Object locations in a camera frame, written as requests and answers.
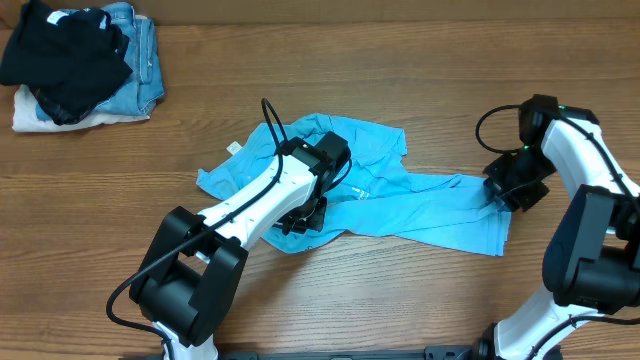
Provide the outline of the light blue printed t-shirt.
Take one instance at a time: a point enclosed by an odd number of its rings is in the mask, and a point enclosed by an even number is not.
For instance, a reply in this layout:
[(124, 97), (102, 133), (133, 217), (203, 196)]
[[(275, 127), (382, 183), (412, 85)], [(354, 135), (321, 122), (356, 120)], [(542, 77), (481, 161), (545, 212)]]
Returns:
[(284, 235), (279, 229), (270, 229), (266, 233), (266, 241), (278, 250), (304, 252), (348, 231), (502, 255), (510, 212), (489, 198), (479, 177), (408, 172), (402, 164), (408, 152), (403, 129), (315, 113), (286, 126), (285, 131), (288, 137), (310, 144), (328, 132), (336, 133), (348, 143), (352, 168), (341, 174), (342, 182), (327, 194), (321, 231)]

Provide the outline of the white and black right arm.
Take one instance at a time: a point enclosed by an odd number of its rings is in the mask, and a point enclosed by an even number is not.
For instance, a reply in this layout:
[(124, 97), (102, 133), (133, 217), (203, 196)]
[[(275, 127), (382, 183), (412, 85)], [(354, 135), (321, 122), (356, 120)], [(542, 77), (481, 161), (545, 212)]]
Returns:
[(588, 109), (535, 94), (517, 105), (521, 147), (499, 151), (484, 186), (504, 209), (527, 211), (558, 174), (570, 204), (542, 263), (542, 284), (491, 324), (472, 359), (559, 359), (561, 342), (588, 322), (634, 326), (616, 312), (639, 304), (639, 187), (625, 174)]

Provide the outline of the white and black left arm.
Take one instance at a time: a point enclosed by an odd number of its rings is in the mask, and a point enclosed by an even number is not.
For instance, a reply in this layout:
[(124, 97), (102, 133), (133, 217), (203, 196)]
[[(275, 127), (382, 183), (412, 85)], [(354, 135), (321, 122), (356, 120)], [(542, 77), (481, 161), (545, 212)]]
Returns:
[(230, 198), (198, 214), (165, 216), (129, 297), (163, 341), (165, 359), (215, 359), (213, 334), (227, 315), (248, 251), (268, 230), (320, 231), (326, 192), (350, 162), (333, 132), (311, 145), (281, 142), (271, 164)]

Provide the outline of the blue denim jeans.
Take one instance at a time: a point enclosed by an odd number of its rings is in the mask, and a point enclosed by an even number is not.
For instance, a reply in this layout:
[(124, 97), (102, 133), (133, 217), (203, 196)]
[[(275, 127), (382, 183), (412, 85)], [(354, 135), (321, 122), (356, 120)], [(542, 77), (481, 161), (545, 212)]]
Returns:
[[(137, 16), (134, 8), (127, 3), (110, 4), (100, 9), (108, 12), (112, 23), (130, 38), (125, 61), (131, 67), (132, 74), (113, 96), (96, 106), (91, 113), (148, 115), (156, 101), (164, 95), (154, 23)], [(77, 10), (80, 9), (61, 11), (72, 13)], [(39, 120), (51, 120), (38, 103), (36, 114)]]

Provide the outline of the black folded garment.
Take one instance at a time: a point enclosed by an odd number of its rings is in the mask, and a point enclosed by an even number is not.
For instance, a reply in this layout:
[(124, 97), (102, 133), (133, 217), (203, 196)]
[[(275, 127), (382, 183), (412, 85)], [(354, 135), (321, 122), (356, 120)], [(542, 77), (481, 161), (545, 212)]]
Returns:
[(22, 5), (1, 58), (1, 84), (25, 85), (56, 125), (75, 125), (132, 74), (130, 38), (100, 8), (67, 13)]

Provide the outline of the white folded garment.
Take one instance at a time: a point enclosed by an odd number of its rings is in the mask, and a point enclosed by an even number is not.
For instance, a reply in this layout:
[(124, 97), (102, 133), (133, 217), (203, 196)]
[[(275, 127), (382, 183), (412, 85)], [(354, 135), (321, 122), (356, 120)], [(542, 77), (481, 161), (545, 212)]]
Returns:
[(17, 133), (56, 133), (82, 130), (100, 125), (131, 123), (148, 120), (148, 115), (128, 116), (91, 113), (77, 124), (56, 125), (52, 120), (39, 120), (36, 116), (37, 101), (26, 85), (21, 85), (14, 95), (12, 129)]

